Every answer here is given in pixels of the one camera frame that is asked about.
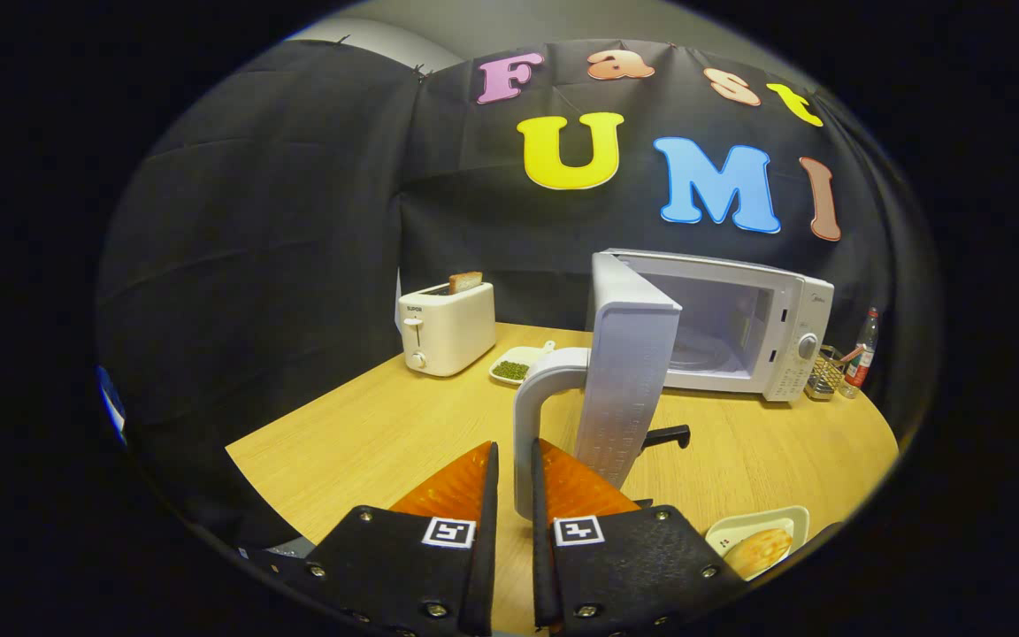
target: metal utensil holder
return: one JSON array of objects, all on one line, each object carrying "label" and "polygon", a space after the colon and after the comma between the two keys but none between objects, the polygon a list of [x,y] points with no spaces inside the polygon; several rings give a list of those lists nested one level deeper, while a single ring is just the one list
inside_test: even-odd
[{"label": "metal utensil holder", "polygon": [[816,361],[812,365],[812,374],[808,375],[808,383],[804,392],[809,399],[832,400],[841,388],[844,380],[844,355],[832,346],[821,344]]}]

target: yellow letter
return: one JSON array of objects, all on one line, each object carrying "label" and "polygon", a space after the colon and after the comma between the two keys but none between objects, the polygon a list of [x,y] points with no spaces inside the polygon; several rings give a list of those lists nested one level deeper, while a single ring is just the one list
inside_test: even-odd
[{"label": "yellow letter", "polygon": [[643,62],[643,57],[635,51],[614,50],[592,53],[587,57],[591,64],[587,73],[597,79],[619,79],[619,77],[650,77],[654,68]]},{"label": "yellow letter", "polygon": [[765,89],[769,89],[772,93],[776,93],[777,96],[781,96],[781,100],[785,101],[785,105],[788,106],[790,111],[792,111],[797,117],[808,121],[808,123],[812,125],[824,125],[824,122],[821,121],[819,117],[814,116],[814,114],[808,112],[808,109],[804,108],[804,106],[808,104],[808,100],[805,100],[804,97],[797,96],[797,94],[793,93],[793,90],[789,89],[788,86],[785,86],[784,84],[767,84],[765,85]]},{"label": "yellow letter", "polygon": [[751,106],[761,103],[761,98],[748,89],[749,85],[745,84],[745,81],[741,79],[741,77],[734,75],[733,72],[707,68],[702,71],[702,75],[710,77],[710,88],[728,100]]},{"label": "yellow letter", "polygon": [[582,114],[580,122],[592,130],[592,161],[579,168],[560,162],[560,129],[569,120],[552,116],[522,121],[518,132],[526,137],[526,174],[554,191],[583,191],[603,184],[620,168],[615,126],[623,121],[619,113]]}]

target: microwave handle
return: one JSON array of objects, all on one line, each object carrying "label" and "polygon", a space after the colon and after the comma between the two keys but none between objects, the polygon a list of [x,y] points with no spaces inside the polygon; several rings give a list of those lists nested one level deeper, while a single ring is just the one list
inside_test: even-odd
[{"label": "microwave handle", "polygon": [[566,347],[537,359],[513,400],[514,508],[533,519],[533,441],[541,435],[541,405],[587,382],[589,348]]}]

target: letter m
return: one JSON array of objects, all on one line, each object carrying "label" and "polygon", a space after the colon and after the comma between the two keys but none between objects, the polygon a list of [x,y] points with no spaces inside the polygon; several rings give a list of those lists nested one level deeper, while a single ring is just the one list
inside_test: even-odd
[{"label": "letter m", "polygon": [[702,220],[702,211],[691,197],[693,189],[715,223],[725,221],[729,206],[737,197],[735,225],[754,232],[780,232],[781,220],[773,214],[773,202],[768,195],[765,176],[768,156],[764,151],[752,146],[734,146],[718,170],[702,149],[686,138],[659,138],[653,145],[667,157],[671,202],[659,212],[666,221]]}]

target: white toaster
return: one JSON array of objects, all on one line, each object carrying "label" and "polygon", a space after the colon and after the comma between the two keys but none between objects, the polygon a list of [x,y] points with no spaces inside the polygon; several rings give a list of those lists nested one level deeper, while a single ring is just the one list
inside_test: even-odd
[{"label": "white toaster", "polygon": [[448,294],[449,283],[400,296],[396,302],[404,359],[414,371],[458,374],[493,347],[493,285]]}]

